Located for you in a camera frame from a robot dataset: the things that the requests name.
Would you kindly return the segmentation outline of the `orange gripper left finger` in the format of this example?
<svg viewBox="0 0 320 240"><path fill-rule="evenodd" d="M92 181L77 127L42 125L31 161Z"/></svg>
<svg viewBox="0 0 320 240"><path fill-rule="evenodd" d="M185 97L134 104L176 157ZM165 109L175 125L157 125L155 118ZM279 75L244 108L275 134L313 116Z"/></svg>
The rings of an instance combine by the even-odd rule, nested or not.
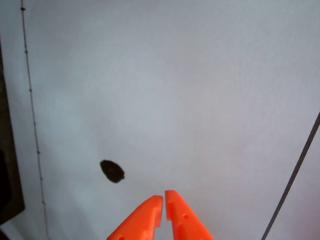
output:
<svg viewBox="0 0 320 240"><path fill-rule="evenodd" d="M140 204L107 240L154 240L162 223L163 197L154 195Z"/></svg>

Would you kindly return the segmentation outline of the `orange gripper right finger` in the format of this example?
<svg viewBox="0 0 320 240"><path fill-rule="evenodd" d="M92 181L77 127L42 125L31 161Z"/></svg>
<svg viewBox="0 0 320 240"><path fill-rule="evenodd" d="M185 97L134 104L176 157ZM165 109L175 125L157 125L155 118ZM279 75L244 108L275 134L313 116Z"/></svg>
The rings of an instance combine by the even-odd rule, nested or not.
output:
<svg viewBox="0 0 320 240"><path fill-rule="evenodd" d="M172 224L174 240L214 240L183 197L174 190L165 191L166 218Z"/></svg>

